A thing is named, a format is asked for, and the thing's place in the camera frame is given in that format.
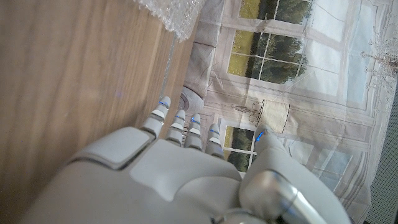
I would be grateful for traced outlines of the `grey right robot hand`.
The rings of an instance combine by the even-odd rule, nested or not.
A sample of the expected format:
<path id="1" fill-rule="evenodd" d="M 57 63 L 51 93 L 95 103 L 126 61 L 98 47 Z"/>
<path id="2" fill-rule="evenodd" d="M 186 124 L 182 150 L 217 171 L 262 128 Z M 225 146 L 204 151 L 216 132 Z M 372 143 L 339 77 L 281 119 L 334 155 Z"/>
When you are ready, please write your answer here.
<path id="1" fill-rule="evenodd" d="M 244 175 L 224 160 L 219 129 L 202 146 L 200 117 L 178 111 L 159 134 L 164 97 L 141 128 L 119 129 L 75 153 L 21 223 L 349 223 L 334 193 L 295 161 L 273 130 L 254 133 Z"/>

